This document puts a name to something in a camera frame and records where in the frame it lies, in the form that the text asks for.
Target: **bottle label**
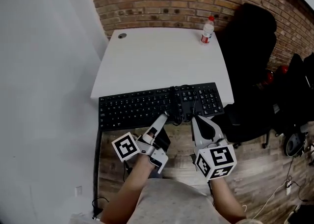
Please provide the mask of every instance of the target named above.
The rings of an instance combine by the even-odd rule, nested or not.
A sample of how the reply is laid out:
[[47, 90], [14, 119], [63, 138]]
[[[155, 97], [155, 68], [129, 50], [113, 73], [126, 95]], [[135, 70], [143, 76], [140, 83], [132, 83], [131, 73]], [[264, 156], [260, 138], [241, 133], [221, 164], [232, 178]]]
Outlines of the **bottle label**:
[[209, 39], [211, 38], [211, 35], [212, 35], [212, 32], [211, 33], [207, 33], [205, 31], [203, 31], [201, 42], [209, 43]]

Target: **bottle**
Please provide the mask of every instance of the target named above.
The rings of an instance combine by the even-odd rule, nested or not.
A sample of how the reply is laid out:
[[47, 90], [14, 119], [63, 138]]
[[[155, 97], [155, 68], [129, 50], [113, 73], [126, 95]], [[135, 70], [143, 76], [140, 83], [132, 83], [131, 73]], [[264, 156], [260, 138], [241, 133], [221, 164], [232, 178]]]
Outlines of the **bottle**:
[[204, 44], [208, 44], [213, 32], [214, 32], [214, 17], [209, 16], [203, 28], [201, 42], [203, 42]]

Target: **desk surface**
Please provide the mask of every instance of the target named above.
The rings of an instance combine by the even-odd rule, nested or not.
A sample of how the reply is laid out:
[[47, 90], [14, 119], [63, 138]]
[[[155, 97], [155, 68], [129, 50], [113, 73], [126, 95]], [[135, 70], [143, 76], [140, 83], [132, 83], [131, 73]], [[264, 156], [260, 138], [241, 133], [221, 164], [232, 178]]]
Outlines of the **desk surface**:
[[[223, 105], [234, 102], [216, 35], [202, 45], [200, 30], [116, 30], [98, 70], [91, 98], [183, 84], [215, 82]], [[126, 33], [125, 38], [118, 35]]]

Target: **keyboard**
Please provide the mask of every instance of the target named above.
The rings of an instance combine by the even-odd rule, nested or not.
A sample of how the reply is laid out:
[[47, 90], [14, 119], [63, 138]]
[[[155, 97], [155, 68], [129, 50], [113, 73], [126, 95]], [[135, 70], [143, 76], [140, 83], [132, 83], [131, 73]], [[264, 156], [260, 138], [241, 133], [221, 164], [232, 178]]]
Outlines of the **keyboard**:
[[209, 117], [224, 113], [215, 83], [182, 85], [99, 98], [101, 131], [149, 127], [164, 112], [167, 123], [180, 124], [193, 114]]

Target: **wall outlet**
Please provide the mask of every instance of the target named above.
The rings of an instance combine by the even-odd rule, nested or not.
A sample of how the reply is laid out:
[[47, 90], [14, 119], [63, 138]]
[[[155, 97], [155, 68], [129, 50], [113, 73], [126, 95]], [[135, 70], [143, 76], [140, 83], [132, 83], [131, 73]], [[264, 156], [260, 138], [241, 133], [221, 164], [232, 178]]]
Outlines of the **wall outlet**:
[[79, 187], [75, 187], [75, 197], [79, 196], [79, 195], [82, 195], [83, 193], [83, 188], [82, 186], [79, 186]]
[[286, 184], [286, 195], [289, 195], [291, 193], [291, 187], [292, 187], [292, 182], [289, 181], [287, 184]]

